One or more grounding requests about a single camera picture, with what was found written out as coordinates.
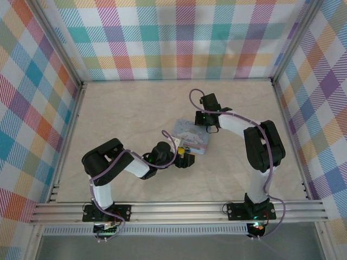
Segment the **plaid backdrop cloth panel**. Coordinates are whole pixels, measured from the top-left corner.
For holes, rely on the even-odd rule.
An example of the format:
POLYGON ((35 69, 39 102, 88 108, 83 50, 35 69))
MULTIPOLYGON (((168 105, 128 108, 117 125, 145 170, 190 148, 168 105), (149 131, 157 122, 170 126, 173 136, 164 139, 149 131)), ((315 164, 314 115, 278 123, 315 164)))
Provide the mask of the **plaid backdrop cloth panel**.
POLYGON ((347 0, 306 0, 302 38, 276 86, 313 199, 327 213, 332 246, 347 260, 347 0))
POLYGON ((25 0, 0 0, 0 219, 45 200, 77 90, 25 0))
POLYGON ((52 0, 84 80, 269 77, 303 0, 52 0))

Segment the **thin aluminium floor rail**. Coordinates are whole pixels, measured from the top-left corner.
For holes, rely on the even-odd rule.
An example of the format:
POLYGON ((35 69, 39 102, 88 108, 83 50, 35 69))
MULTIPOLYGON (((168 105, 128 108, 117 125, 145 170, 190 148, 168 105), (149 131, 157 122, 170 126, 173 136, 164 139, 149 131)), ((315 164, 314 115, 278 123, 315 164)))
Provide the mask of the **thin aluminium floor rail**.
POLYGON ((169 82, 169 81, 263 81, 271 82, 273 78, 271 77, 251 77, 251 78, 222 78, 222 79, 140 79, 140 80, 103 80, 103 81, 84 81, 83 84, 91 83, 125 83, 125 82, 169 82))

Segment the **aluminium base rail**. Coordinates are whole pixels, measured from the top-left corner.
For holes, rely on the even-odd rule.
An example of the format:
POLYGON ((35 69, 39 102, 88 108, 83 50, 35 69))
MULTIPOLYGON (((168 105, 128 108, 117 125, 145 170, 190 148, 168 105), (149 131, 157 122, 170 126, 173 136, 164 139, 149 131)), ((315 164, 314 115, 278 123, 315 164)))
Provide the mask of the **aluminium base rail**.
MULTIPOLYGON (((198 202, 123 202, 130 215, 128 224, 226 224, 325 222, 327 212, 320 200, 273 202, 273 208, 259 217, 242 217, 222 201, 198 202)), ((38 204, 31 217, 32 225, 81 224, 91 203, 38 204)))

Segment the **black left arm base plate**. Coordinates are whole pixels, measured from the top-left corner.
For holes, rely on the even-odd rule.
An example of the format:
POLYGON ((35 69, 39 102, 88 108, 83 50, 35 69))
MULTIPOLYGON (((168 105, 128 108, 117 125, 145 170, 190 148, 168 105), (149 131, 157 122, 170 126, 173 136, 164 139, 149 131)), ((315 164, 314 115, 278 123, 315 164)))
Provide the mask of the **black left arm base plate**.
MULTIPOLYGON (((94 204, 87 204, 83 208, 83 222, 112 222, 119 221, 115 217, 110 216, 101 212, 94 204)), ((124 218, 126 222, 130 220, 131 216, 131 205, 120 205, 113 204, 105 211, 110 212, 111 214, 118 215, 124 218)))

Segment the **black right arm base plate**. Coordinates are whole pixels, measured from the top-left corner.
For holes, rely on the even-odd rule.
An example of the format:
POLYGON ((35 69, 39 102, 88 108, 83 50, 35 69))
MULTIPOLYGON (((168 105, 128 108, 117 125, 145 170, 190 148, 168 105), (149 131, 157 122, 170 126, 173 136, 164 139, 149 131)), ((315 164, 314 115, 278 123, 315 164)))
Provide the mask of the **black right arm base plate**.
POLYGON ((264 202, 261 204, 228 203, 228 220, 276 220, 274 204, 264 202))

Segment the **aluminium side rail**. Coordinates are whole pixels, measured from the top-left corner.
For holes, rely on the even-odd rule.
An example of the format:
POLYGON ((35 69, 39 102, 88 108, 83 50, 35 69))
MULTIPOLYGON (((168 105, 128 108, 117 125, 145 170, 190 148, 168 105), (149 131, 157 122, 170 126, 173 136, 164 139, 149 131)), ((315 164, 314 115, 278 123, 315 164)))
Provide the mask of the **aluminium side rail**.
POLYGON ((278 91, 277 83, 273 79, 271 79, 271 85, 272 85, 274 96, 276 98, 276 101, 277 101, 277 104, 279 107, 279 111, 281 113, 282 123, 284 125, 284 129, 285 129, 286 136, 288 139, 288 147, 289 148, 287 148, 287 146, 285 146, 286 152, 287 152, 287 154, 291 154, 294 158, 295 170, 297 170, 297 172, 298 172, 297 175, 300 176, 301 190, 302 190, 303 194, 305 195, 305 200, 312 200, 312 194, 310 191, 310 187, 309 187, 309 184, 307 182, 303 167, 301 165, 301 160, 300 160, 299 154, 296 150, 294 137, 293 137, 291 127, 290 127, 290 124, 289 124, 289 121, 288 121, 288 118, 286 115, 285 107, 281 102, 281 97, 280 97, 280 94, 278 91))
POLYGON ((52 181, 50 183, 48 194, 45 200, 45 203, 51 203, 56 202, 56 195, 58 193, 59 187, 60 187, 60 179, 62 176, 63 168, 68 156, 68 152, 71 146, 74 130, 76 128, 76 123, 79 117, 79 112, 82 106, 82 102, 85 96, 86 88, 88 86, 88 83, 86 81, 82 82, 76 96, 76 102, 73 108, 73 112, 70 118, 70 122, 68 124, 66 137, 64 139, 64 142, 62 144, 62 150, 59 154, 59 160, 57 162, 57 167, 54 171, 52 181))

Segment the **aluminium corner post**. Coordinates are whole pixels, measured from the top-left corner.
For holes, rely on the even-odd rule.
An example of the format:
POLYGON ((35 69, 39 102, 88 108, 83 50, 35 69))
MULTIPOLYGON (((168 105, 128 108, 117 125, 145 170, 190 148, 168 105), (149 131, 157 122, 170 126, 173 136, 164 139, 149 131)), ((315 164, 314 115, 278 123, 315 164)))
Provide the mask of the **aluminium corner post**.
POLYGON ((26 0, 27 4, 30 6, 35 17, 37 18, 39 24, 41 25, 43 31, 46 33, 47 38, 52 44, 53 48, 57 51, 59 58, 62 60, 62 63, 66 66, 67 71, 72 76, 74 82, 78 86, 83 86, 83 80, 78 75, 71 59, 69 58, 67 52, 65 51, 62 42, 60 41, 54 27, 51 25, 49 19, 45 15, 43 8, 40 6, 38 0, 26 0))
POLYGON ((270 79, 273 87, 285 72, 323 2, 324 0, 304 0, 271 72, 270 79))

